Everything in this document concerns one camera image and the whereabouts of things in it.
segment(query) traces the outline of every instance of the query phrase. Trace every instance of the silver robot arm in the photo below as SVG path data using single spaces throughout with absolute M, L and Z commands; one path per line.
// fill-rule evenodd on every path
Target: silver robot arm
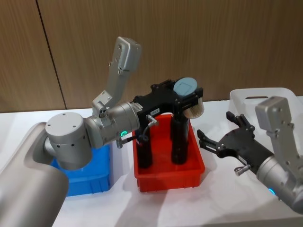
M 52 226 L 69 184 L 65 174 L 50 166 L 53 158 L 64 169 L 79 169 L 91 160 L 92 147 L 139 128 L 131 104 L 116 104 L 140 55 L 138 43 L 118 37 L 107 88 L 93 101 L 93 115 L 84 119 L 66 112 L 33 126 L 0 174 L 1 227 Z
M 256 106 L 256 114 L 275 152 L 262 163 L 257 178 L 291 209 L 303 214 L 303 158 L 295 145 L 288 101 L 273 96 Z

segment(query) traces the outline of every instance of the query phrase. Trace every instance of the white table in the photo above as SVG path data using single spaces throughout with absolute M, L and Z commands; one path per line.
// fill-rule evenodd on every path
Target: white table
M 229 101 L 206 102 L 203 116 L 191 120 L 194 130 L 219 140 L 230 131 L 228 106 Z M 68 111 L 91 115 L 91 109 Z M 66 110 L 0 114 L 0 168 L 31 126 L 62 112 Z M 219 159 L 200 151 L 206 171 L 199 187 L 140 193 L 132 143 L 122 149 L 113 144 L 112 188 L 66 198 L 54 227 L 303 226 L 303 216 L 280 202 L 252 173 L 237 177 L 233 170 L 241 164 L 235 158 Z

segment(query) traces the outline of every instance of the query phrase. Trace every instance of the red plastic bin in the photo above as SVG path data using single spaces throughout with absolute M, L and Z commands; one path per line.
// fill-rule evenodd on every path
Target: red plastic bin
M 190 122 L 187 161 L 182 165 L 176 165 L 171 161 L 171 118 L 171 114 L 159 115 L 156 118 L 159 126 L 150 129 L 153 163 L 149 168 L 139 168 L 136 140 L 133 140 L 134 175 L 141 192 L 197 187 L 202 181 L 201 175 L 205 171 L 205 166 Z

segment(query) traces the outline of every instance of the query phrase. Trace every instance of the blue cap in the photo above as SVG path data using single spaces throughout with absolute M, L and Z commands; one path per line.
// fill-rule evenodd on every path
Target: blue cap
M 197 89 L 197 81 L 191 77 L 178 80 L 174 85 L 174 91 L 181 97 L 193 93 Z

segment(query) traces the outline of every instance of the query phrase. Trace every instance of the white basket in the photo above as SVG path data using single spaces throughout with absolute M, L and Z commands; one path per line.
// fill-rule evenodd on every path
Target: white basket
M 229 110 L 235 115 L 244 114 L 248 121 L 256 127 L 255 139 L 273 151 L 270 138 L 266 135 L 266 131 L 259 127 L 255 112 L 256 105 L 262 102 L 265 97 L 271 96 L 287 98 L 292 115 L 292 122 L 294 123 L 295 142 L 299 154 L 303 155 L 303 104 L 291 90 L 282 87 L 236 89 L 230 93 Z M 234 129 L 235 126 L 230 124 L 230 128 Z

